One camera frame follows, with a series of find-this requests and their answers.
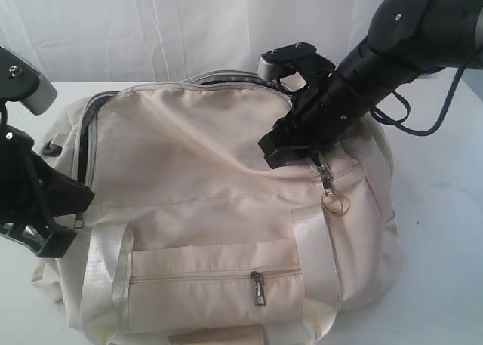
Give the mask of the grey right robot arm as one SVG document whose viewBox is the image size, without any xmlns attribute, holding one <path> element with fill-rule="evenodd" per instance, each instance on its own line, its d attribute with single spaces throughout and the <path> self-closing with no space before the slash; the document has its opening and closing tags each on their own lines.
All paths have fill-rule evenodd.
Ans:
<svg viewBox="0 0 483 345">
<path fill-rule="evenodd" d="M 260 57 L 261 77 L 280 82 L 299 74 L 304 86 L 289 96 L 292 107 L 259 142 L 278 168 L 330 149 L 362 116 L 405 129 L 378 108 L 401 85 L 454 68 L 458 82 L 482 67 L 482 0 L 384 0 L 366 37 L 333 64 L 315 46 L 297 42 Z"/>
</svg>

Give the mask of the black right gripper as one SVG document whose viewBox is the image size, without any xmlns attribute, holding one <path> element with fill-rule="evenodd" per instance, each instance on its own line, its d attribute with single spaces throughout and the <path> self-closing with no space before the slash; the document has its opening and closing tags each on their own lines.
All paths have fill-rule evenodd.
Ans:
<svg viewBox="0 0 483 345">
<path fill-rule="evenodd" d="M 311 83 L 295 100 L 291 120 L 278 119 L 258 141 L 266 163 L 280 168 L 331 145 L 416 73 L 413 64 L 380 54 L 363 39 L 329 77 Z"/>
</svg>

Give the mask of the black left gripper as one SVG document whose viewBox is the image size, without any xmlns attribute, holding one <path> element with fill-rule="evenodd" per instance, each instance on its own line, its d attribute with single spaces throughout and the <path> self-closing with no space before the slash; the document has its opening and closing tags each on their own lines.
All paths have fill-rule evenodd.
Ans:
<svg viewBox="0 0 483 345">
<path fill-rule="evenodd" d="M 28 248 L 36 257 L 63 257 L 77 232 L 59 226 L 55 217 L 85 212 L 94 199 L 91 189 L 52 168 L 35 155 L 34 140 L 8 125 L 1 104 L 1 237 Z"/>
</svg>

